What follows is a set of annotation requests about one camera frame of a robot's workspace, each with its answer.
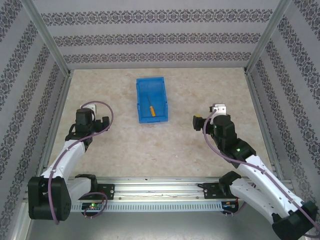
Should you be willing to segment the aluminium table edge beam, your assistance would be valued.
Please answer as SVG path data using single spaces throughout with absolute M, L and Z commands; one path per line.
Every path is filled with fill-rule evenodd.
M 54 111 L 54 115 L 52 117 L 51 125 L 49 128 L 49 132 L 45 141 L 45 145 L 42 151 L 41 159 L 37 168 L 36 176 L 40 176 L 43 172 L 43 170 L 48 166 L 48 163 L 50 161 L 50 157 L 52 154 L 52 150 L 54 147 L 56 135 L 58 132 L 59 124 L 61 121 L 61 117 L 63 114 L 63 109 L 66 103 L 68 91 L 70 88 L 72 79 L 72 72 L 67 74 L 63 80 L 63 84 L 61 85 L 59 96 L 56 102 L 56 108 Z

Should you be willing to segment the circuit board with green light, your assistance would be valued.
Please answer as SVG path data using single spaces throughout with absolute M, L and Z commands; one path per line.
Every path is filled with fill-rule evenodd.
M 103 208 L 102 203 L 89 203 L 84 202 L 81 206 L 81 209 L 84 210 L 91 210 L 91 211 L 100 211 Z

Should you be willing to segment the blue plastic bin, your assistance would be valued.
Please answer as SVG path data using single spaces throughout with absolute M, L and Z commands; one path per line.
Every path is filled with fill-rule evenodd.
M 169 107 L 163 76 L 136 79 L 137 113 L 140 124 L 154 124 L 169 120 Z M 156 117 L 152 117 L 147 95 L 154 107 Z

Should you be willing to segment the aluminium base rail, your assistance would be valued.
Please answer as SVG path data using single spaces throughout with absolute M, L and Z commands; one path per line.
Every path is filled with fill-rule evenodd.
M 218 177 L 97 177 L 99 184 L 114 184 L 114 201 L 186 202 L 204 200 L 198 184 L 217 183 Z

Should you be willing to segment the aluminium frame post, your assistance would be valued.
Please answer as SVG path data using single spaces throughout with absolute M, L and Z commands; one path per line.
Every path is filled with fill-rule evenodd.
M 71 70 L 69 69 L 59 47 L 57 46 L 52 34 L 50 33 L 45 21 L 43 20 L 40 12 L 38 11 L 33 0 L 20 0 L 23 8 L 26 10 L 30 19 L 32 20 L 35 28 L 40 34 L 42 40 L 51 52 L 55 62 L 58 64 L 60 70 L 65 76 L 69 76 Z
M 266 28 L 264 29 L 256 47 L 254 48 L 247 65 L 244 67 L 245 75 L 248 75 L 254 68 L 255 64 L 259 60 L 262 52 L 264 51 L 267 43 L 269 42 L 273 32 L 275 31 L 278 23 L 280 22 L 281 18 L 285 14 L 289 4 L 292 0 L 279 0 L 277 7 L 275 8 L 272 16 Z

